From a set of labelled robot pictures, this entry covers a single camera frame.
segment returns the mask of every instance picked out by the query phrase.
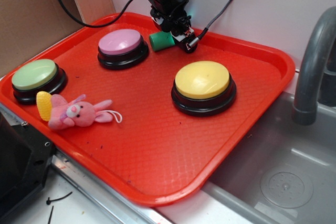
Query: red tray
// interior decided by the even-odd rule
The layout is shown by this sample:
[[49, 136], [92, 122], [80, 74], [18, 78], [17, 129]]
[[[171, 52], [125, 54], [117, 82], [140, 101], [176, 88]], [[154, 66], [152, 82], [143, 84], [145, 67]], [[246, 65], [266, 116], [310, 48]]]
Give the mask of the red tray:
[[[52, 132], [35, 105], [15, 100], [12, 75], [18, 68], [0, 82], [0, 101], [125, 197], [147, 206], [167, 205], [201, 188], [282, 92], [295, 67], [277, 49], [208, 33], [192, 54], [177, 47], [150, 49], [133, 68], [104, 69], [97, 59], [98, 41], [123, 28], [138, 30], [148, 43], [149, 34], [158, 32], [150, 18], [128, 13], [106, 28], [83, 28], [31, 60], [52, 59], [64, 69], [69, 82], [61, 94], [68, 101], [80, 94], [91, 103], [112, 99], [111, 109], [123, 115], [122, 123]], [[219, 115], [188, 116], [173, 105], [176, 73], [199, 60], [223, 64], [236, 82], [234, 104]]]

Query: green button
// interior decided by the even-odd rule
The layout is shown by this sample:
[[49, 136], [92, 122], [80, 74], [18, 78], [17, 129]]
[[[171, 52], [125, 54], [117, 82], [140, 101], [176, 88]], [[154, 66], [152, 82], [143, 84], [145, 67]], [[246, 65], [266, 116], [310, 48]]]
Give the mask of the green button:
[[16, 71], [12, 84], [18, 90], [35, 89], [50, 81], [56, 72], [57, 67], [52, 60], [35, 60]]

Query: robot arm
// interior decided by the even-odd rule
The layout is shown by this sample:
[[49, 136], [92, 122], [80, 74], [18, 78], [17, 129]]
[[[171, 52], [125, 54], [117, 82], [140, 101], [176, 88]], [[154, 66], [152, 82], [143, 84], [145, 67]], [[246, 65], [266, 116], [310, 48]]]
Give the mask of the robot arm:
[[170, 32], [176, 45], [186, 52], [193, 52], [188, 43], [195, 39], [191, 28], [191, 16], [184, 10], [188, 0], [148, 0], [151, 5], [151, 16], [159, 30]]

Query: faucet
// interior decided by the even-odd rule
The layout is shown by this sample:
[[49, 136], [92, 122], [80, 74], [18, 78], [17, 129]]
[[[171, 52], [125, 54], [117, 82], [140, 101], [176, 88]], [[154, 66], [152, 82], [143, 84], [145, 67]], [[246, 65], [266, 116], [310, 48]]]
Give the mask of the faucet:
[[314, 123], [317, 102], [336, 106], [336, 6], [322, 14], [310, 36], [296, 86], [293, 121]]

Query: stuffed toy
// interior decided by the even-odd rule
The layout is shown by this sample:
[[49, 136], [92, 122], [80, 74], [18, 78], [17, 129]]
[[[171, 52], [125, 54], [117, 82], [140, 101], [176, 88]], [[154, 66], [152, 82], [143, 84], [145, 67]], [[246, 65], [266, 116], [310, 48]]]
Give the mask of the stuffed toy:
[[112, 122], [113, 117], [116, 122], [121, 123], [122, 115], [117, 111], [106, 110], [112, 100], [105, 100], [92, 105], [83, 101], [86, 98], [84, 94], [77, 99], [67, 102], [59, 94], [49, 94], [41, 91], [36, 95], [36, 104], [38, 112], [44, 121], [52, 130], [63, 130], [73, 126], [87, 127], [94, 122], [108, 123]]

